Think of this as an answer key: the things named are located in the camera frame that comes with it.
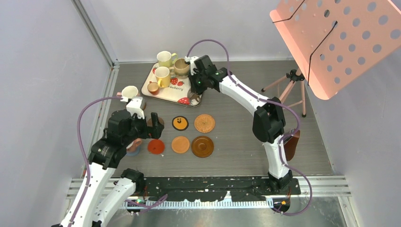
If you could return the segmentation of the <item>dark walnut round coaster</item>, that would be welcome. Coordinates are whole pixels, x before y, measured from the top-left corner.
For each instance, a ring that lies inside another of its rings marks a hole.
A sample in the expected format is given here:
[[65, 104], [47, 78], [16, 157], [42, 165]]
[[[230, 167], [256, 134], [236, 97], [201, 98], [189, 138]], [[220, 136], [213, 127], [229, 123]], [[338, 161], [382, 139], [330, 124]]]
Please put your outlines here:
[[[158, 121], [161, 125], [164, 125], [165, 122], [161, 117], [158, 117]], [[152, 122], [152, 118], [149, 118], [147, 121], [147, 126], [152, 127], [153, 126], [153, 122]]]

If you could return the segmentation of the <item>red apple smiley coaster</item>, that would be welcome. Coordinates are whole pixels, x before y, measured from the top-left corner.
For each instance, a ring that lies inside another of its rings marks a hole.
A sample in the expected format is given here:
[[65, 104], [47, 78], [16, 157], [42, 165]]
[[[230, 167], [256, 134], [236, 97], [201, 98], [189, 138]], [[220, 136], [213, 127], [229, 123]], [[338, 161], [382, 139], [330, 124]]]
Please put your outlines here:
[[148, 143], [147, 149], [151, 154], [159, 155], [164, 152], [165, 144], [161, 140], [153, 139]]

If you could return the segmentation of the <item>dark maroon cup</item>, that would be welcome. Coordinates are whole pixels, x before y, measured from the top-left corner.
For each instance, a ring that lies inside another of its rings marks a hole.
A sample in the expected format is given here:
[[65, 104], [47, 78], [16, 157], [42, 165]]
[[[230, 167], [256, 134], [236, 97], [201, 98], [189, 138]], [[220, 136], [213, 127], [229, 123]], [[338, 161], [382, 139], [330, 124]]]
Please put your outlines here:
[[201, 95], [198, 95], [190, 90], [187, 93], [187, 97], [190, 101], [190, 105], [192, 105], [192, 106], [198, 105], [201, 101]]

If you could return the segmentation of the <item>small pink white cup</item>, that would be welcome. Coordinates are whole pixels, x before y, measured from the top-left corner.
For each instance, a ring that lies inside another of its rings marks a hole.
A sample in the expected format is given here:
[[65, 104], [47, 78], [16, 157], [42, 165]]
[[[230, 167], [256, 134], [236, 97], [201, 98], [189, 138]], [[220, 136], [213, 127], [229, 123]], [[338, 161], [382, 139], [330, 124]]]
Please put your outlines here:
[[130, 145], [127, 146], [126, 150], [135, 150], [136, 147], [140, 147], [142, 144], [142, 139], [135, 139]]

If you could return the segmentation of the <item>orange black smiley coaster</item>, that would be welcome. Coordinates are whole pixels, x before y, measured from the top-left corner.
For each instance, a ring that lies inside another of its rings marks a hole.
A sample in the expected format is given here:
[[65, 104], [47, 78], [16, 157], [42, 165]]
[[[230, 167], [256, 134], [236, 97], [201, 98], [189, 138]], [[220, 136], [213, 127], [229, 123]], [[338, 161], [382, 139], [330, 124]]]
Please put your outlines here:
[[189, 122], [184, 116], [176, 116], [172, 120], [172, 127], [178, 131], [184, 131], [189, 127]]

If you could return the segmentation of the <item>light orange round coaster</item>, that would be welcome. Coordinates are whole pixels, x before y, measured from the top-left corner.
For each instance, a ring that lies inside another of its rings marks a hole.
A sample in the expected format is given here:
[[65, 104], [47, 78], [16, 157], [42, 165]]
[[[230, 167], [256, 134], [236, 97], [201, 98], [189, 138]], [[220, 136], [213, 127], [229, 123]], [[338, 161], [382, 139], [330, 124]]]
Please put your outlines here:
[[188, 151], [190, 142], [185, 136], [178, 136], [171, 143], [172, 150], [177, 154], [183, 154]]

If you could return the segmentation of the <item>blue round coaster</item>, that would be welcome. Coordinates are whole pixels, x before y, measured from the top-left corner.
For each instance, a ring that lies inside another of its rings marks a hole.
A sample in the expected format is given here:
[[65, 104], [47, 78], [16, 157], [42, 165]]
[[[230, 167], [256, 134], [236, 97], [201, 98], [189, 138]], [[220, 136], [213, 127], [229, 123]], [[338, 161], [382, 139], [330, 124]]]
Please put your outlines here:
[[136, 155], [138, 155], [139, 153], [140, 153], [140, 147], [136, 147], [135, 150], [127, 150], [127, 151], [126, 151], [126, 155], [129, 156], [129, 157], [136, 156]]

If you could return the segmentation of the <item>small orange cup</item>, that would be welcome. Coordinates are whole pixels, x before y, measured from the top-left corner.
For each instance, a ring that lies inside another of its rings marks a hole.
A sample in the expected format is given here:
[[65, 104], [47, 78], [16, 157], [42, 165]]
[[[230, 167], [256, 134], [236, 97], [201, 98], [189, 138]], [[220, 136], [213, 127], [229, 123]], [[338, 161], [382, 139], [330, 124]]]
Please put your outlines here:
[[156, 95], [159, 94], [159, 89], [160, 89], [160, 87], [159, 87], [159, 85], [158, 85], [157, 82], [152, 82], [152, 81], [150, 81], [149, 84], [148, 84], [148, 86], [147, 86], [148, 92], [149, 92], [151, 95], [154, 95], [154, 96], [156, 96]]

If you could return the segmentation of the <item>pink white mug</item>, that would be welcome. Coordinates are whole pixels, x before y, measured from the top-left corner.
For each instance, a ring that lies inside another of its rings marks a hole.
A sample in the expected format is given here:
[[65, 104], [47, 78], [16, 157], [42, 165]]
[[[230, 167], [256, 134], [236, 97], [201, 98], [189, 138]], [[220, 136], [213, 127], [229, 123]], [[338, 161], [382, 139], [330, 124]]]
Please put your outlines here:
[[126, 86], [121, 92], [117, 92], [117, 96], [127, 97], [132, 99], [136, 96], [140, 96], [139, 90], [136, 86]]

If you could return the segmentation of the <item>woven rattan coaster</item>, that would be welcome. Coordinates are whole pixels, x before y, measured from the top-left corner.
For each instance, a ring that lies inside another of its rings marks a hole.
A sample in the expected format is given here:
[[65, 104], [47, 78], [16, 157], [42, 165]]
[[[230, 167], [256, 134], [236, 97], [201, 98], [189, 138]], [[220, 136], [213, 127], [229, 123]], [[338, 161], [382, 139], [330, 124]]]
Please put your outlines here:
[[201, 133], [209, 133], [216, 126], [215, 119], [209, 114], [201, 114], [194, 120], [194, 127]]

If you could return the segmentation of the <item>dark brown ridged coaster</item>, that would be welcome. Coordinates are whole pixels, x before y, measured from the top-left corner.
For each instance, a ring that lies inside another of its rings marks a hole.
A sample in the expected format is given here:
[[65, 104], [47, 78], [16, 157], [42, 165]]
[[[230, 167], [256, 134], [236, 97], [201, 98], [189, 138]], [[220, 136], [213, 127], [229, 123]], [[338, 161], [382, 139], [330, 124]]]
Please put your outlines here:
[[213, 140], [207, 136], [198, 136], [192, 141], [191, 150], [197, 157], [209, 157], [214, 151]]

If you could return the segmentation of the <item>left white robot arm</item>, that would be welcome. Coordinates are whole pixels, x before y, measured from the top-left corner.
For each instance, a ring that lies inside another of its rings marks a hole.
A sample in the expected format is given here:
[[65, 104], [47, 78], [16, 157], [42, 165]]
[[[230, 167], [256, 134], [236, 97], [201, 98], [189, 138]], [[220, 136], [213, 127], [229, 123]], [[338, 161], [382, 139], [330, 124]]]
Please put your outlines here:
[[100, 199], [120, 161], [127, 154], [127, 147], [136, 139], [159, 139], [163, 129], [164, 123], [155, 112], [151, 113], [150, 121], [127, 110], [113, 112], [102, 138], [91, 147], [82, 185], [70, 210], [58, 225], [105, 227], [129, 196], [141, 195], [146, 185], [144, 174], [128, 168], [106, 198]]

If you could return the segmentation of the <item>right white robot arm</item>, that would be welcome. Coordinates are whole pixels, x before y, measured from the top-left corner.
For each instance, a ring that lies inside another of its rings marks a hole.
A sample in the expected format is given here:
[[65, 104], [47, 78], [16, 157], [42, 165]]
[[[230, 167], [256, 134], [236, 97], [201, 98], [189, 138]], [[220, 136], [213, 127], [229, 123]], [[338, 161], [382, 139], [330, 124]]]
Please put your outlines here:
[[286, 121], [280, 100], [260, 95], [227, 68], [218, 69], [208, 55], [185, 57], [184, 61], [190, 66], [188, 78], [193, 93], [201, 95], [208, 88], [214, 89], [231, 97], [253, 115], [252, 131], [262, 142], [269, 163], [270, 189], [276, 194], [286, 191], [293, 175], [284, 152]]

